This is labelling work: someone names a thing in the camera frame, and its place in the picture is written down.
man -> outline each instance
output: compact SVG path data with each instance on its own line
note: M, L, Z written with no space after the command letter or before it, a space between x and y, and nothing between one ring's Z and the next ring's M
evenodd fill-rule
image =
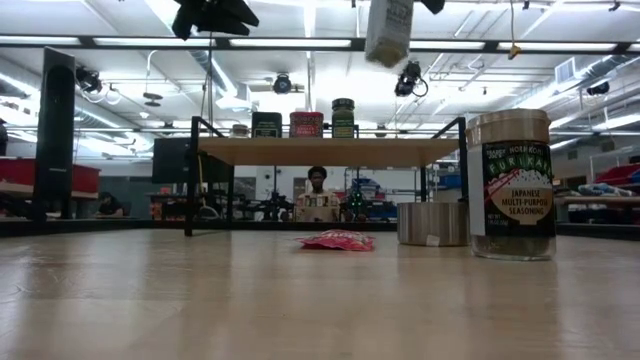
M100 208L96 213L96 218L119 218L124 216L124 208L113 195L108 192L100 193L98 196Z
M296 203L296 221L337 222L340 217L338 197L323 189L327 170L321 166L309 169L307 178L311 182L311 192L302 194Z

table surface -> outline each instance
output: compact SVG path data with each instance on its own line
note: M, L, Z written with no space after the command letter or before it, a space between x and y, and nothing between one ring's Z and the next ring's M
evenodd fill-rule
M200 138L201 150L229 165L424 166L458 148L455 139Z
M640 359L640 243L553 262L469 248L303 250L292 232L0 241L7 359Z

wooden shelf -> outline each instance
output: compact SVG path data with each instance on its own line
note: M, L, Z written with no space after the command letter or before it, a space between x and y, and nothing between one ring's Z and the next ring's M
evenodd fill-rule
M458 148L455 139L200 138L200 150L229 165L425 166Z
M559 196L556 197L554 201L558 205L602 204L640 206L640 196Z

red can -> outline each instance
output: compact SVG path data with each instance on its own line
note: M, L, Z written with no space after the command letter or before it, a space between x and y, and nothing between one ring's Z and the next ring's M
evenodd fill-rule
M297 111L289 115L289 137L322 137L324 114Z

spice jar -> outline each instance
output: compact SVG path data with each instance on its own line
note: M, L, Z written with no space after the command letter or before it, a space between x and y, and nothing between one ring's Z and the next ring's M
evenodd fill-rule
M469 227L475 255L548 260L555 254L550 123L544 111L527 109L469 122Z
M353 110L355 107L355 102L351 99L340 98L331 102L331 108L333 109L331 134L334 138L353 139L355 127Z

